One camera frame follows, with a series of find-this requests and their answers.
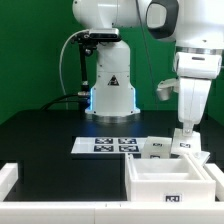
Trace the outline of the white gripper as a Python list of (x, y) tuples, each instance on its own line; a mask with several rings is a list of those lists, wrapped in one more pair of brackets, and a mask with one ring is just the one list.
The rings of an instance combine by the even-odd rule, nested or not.
[(194, 124), (200, 123), (210, 86), (210, 80), (179, 78), (178, 119), (183, 123), (184, 136), (191, 136)]

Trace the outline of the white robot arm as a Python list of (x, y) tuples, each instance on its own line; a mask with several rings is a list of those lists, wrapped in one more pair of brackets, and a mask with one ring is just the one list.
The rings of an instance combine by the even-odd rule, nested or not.
[(182, 133), (191, 135), (201, 121), (211, 81), (221, 70), (224, 51), (224, 0), (74, 0), (76, 20), (98, 53), (97, 78), (86, 113), (101, 118), (136, 115), (130, 84), (130, 48), (120, 39), (121, 27), (145, 25), (159, 41), (173, 41), (173, 68), (178, 79), (158, 86), (166, 98), (179, 93)]

